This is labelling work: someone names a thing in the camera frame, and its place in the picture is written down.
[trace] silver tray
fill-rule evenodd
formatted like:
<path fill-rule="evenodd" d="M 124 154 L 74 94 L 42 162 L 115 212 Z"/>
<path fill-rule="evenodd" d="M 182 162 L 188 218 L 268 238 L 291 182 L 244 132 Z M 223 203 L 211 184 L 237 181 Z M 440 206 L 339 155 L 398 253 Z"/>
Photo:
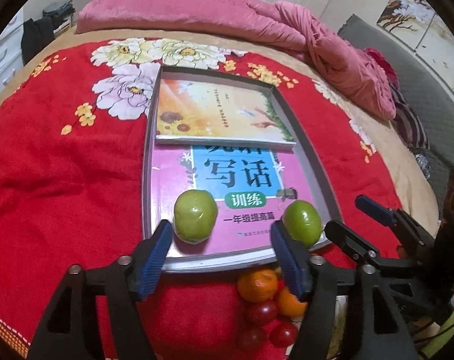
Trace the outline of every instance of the silver tray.
<path fill-rule="evenodd" d="M 312 143 L 297 121 L 288 103 L 285 101 L 279 90 L 270 84 L 263 83 L 233 74 L 217 72 L 213 70 L 199 70 L 182 67 L 162 67 L 157 78 L 157 85 L 154 90 L 152 104 L 150 107 L 147 130 L 145 135 L 144 164 L 142 170 L 142 232 L 144 238 L 149 238 L 155 228 L 151 224 L 151 171 L 152 171 L 152 151 L 155 145 L 156 125 L 157 125 L 157 104 L 160 88 L 160 79 L 189 80 L 207 83 L 216 83 L 237 86 L 263 93 L 271 101 L 274 110 L 277 112 L 281 121 L 285 124 L 296 144 L 292 151 L 297 157 L 300 166 L 308 181 L 309 189 L 312 194 L 314 205 L 325 225 L 331 219 L 342 220 L 341 212 L 332 190 L 332 186 L 327 178 L 324 167 L 322 166 Z M 321 249 L 330 244 L 330 241 L 322 233 L 319 241 L 310 248 L 310 251 Z M 172 243 L 172 248 L 176 249 L 176 243 Z M 219 253 L 211 255 L 181 255 L 178 257 L 168 257 L 163 270 L 170 273 L 199 273 L 215 272 L 232 269 L 240 269 L 249 266 L 256 266 L 271 263 L 276 260 L 276 255 L 272 247 L 262 247 L 246 251 L 236 251 L 230 253 Z"/>

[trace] blue label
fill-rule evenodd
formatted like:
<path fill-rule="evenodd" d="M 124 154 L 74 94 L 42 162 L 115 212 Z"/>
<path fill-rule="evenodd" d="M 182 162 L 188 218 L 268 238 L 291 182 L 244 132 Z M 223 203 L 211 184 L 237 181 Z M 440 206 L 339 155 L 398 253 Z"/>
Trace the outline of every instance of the blue label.
<path fill-rule="evenodd" d="M 267 149 L 230 146 L 193 146 L 195 187 L 209 191 L 214 199 L 233 192 L 261 192 L 275 197 L 282 183 Z"/>

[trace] cherry tomato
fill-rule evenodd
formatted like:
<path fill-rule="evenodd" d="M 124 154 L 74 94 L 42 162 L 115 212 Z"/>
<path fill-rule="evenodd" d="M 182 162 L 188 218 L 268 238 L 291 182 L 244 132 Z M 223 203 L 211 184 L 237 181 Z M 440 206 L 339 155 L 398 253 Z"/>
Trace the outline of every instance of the cherry tomato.
<path fill-rule="evenodd" d="M 298 330 L 293 323 L 280 323 L 270 333 L 270 342 L 279 348 L 292 345 L 297 338 Z"/>
<path fill-rule="evenodd" d="M 258 327 L 248 327 L 237 338 L 237 348 L 244 353 L 252 353 L 260 349 L 267 341 L 267 334 Z"/>
<path fill-rule="evenodd" d="M 277 316 L 277 303 L 269 299 L 261 303 L 249 304 L 244 311 L 245 320 L 254 326 L 264 326 Z"/>

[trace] pink comforter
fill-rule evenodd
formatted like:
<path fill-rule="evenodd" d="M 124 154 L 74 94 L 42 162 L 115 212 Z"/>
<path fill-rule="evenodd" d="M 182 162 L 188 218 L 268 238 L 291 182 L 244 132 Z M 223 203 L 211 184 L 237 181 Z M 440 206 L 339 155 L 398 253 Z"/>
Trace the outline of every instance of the pink comforter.
<path fill-rule="evenodd" d="M 396 115 L 382 68 L 301 5 L 259 0 L 94 0 L 80 12 L 78 33 L 111 28 L 204 32 L 276 47 L 314 66 L 359 107 L 384 120 Z"/>

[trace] white drawer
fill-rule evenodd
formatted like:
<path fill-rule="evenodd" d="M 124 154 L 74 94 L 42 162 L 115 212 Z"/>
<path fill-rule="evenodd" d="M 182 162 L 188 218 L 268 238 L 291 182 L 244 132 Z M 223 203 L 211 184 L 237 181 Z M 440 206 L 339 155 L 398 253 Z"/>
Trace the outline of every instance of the white drawer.
<path fill-rule="evenodd" d="M 22 67 L 22 53 L 18 51 L 17 55 L 0 70 L 0 94 Z"/>
<path fill-rule="evenodd" d="M 24 9 L 20 8 L 20 11 L 16 13 L 12 20 L 9 21 L 9 24 L 7 24 L 7 27 L 5 27 L 4 31 L 2 31 L 0 35 L 0 41 L 9 36 L 9 34 L 17 30 L 23 24 L 24 24 Z"/>
<path fill-rule="evenodd" d="M 20 43 L 24 26 L 18 27 L 10 36 L 0 40 L 0 69 L 21 50 Z"/>

